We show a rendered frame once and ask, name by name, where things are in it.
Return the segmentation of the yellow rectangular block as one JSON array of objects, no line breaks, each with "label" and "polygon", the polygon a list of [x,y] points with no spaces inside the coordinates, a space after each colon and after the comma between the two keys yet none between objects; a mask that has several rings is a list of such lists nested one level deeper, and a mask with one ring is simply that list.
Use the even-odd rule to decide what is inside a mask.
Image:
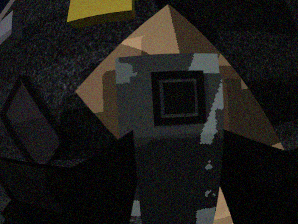
[{"label": "yellow rectangular block", "polygon": [[136,0],[71,0],[68,22],[76,28],[134,19]]}]

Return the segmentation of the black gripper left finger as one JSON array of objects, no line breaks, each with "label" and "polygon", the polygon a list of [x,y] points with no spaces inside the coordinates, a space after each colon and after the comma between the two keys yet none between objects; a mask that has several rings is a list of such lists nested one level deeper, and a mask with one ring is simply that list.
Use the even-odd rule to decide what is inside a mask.
[{"label": "black gripper left finger", "polygon": [[72,168],[0,157],[0,183],[11,200],[76,224],[129,224],[137,186],[134,131]]}]

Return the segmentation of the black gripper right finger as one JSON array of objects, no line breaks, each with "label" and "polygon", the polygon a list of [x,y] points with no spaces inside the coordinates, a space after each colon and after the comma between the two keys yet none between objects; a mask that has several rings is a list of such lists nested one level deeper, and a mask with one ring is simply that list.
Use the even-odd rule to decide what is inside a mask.
[{"label": "black gripper right finger", "polygon": [[298,148],[287,152],[223,129],[221,189],[233,224],[275,224],[298,194]]}]

